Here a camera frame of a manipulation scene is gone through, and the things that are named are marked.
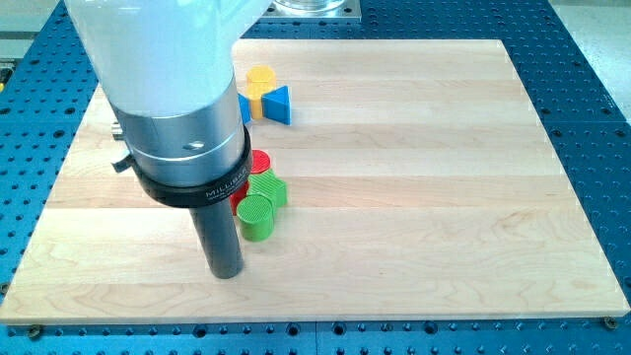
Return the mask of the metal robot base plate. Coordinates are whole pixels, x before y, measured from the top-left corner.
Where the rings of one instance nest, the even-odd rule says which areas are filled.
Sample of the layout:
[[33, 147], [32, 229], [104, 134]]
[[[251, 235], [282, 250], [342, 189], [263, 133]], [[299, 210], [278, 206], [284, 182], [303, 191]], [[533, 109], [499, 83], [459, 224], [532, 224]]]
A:
[[262, 23], [360, 23], [360, 0], [273, 0]]

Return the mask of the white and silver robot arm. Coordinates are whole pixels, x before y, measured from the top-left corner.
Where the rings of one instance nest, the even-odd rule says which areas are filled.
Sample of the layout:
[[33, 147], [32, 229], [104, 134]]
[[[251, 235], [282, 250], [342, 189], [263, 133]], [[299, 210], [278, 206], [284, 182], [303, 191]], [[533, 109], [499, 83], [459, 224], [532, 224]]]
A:
[[251, 170], [232, 48], [267, 0], [67, 0], [121, 127], [132, 169], [154, 200], [190, 212], [212, 273], [243, 268], [230, 198]]

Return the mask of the blue block behind arm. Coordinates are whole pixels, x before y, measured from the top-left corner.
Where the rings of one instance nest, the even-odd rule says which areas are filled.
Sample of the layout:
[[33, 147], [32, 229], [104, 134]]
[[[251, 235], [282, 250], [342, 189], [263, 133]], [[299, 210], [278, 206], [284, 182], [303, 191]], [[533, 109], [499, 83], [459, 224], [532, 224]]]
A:
[[242, 94], [238, 94], [238, 98], [243, 124], [249, 124], [251, 122], [249, 99]]

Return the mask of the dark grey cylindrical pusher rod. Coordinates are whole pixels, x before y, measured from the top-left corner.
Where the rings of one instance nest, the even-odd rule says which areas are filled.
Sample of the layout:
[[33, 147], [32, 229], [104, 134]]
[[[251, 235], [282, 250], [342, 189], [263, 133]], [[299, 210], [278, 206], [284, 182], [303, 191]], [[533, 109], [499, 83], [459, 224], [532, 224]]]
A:
[[214, 276], [238, 275], [244, 260], [229, 200], [189, 210], [193, 225]]

